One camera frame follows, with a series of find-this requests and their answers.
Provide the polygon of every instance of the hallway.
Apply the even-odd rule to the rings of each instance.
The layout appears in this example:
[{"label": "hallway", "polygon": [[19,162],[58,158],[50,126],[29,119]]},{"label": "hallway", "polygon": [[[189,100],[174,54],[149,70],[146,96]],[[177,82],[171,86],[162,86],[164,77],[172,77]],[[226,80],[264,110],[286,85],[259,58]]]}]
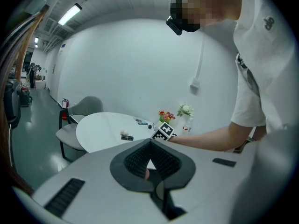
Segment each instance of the hallway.
[{"label": "hallway", "polygon": [[[13,160],[18,174],[36,190],[43,182],[65,168],[69,162],[62,158],[58,130],[60,108],[49,90],[30,90],[33,98],[29,107],[21,107],[19,125],[13,129]],[[67,158],[74,161],[84,152],[64,145]]]}]

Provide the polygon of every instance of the red fire extinguisher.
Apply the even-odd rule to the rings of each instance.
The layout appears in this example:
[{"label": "red fire extinguisher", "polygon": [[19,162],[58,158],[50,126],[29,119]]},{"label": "red fire extinguisher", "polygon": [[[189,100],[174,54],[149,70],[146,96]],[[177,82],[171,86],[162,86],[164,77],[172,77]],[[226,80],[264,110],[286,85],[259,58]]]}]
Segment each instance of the red fire extinguisher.
[{"label": "red fire extinguisher", "polygon": [[[69,107],[69,100],[64,98],[62,100],[62,108],[66,109],[67,107]],[[66,112],[62,113],[62,120],[67,120]]]}]

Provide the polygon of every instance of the ceiling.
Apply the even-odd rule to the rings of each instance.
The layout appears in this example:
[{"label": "ceiling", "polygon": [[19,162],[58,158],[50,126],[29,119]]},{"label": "ceiling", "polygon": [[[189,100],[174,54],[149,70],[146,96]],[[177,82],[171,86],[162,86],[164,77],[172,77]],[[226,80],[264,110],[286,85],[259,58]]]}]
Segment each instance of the ceiling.
[{"label": "ceiling", "polygon": [[[64,26],[58,24],[62,16],[78,3],[82,10]],[[87,21],[119,10],[143,7],[170,8],[171,0],[47,0],[49,11],[41,22],[36,35],[44,41],[41,48],[49,52],[58,42],[64,40]]]}]

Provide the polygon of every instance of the fluorescent light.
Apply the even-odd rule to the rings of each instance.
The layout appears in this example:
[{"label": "fluorescent light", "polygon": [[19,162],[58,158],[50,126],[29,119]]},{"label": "fluorescent light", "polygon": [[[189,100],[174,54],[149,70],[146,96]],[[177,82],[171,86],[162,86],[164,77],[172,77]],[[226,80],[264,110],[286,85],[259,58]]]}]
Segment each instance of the fluorescent light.
[{"label": "fluorescent light", "polygon": [[69,19],[71,19],[74,15],[82,10],[82,7],[76,3],[70,10],[64,14],[64,16],[59,20],[60,25],[64,25]]}]

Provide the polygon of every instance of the bottle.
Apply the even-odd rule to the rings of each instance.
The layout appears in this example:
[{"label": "bottle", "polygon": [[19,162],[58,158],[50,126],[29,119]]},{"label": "bottle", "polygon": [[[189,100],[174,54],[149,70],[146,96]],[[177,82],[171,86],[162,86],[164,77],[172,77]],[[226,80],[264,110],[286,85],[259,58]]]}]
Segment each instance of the bottle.
[{"label": "bottle", "polygon": [[193,118],[190,117],[183,126],[183,132],[182,132],[183,135],[188,135],[188,133],[192,128],[192,123],[193,123]]}]

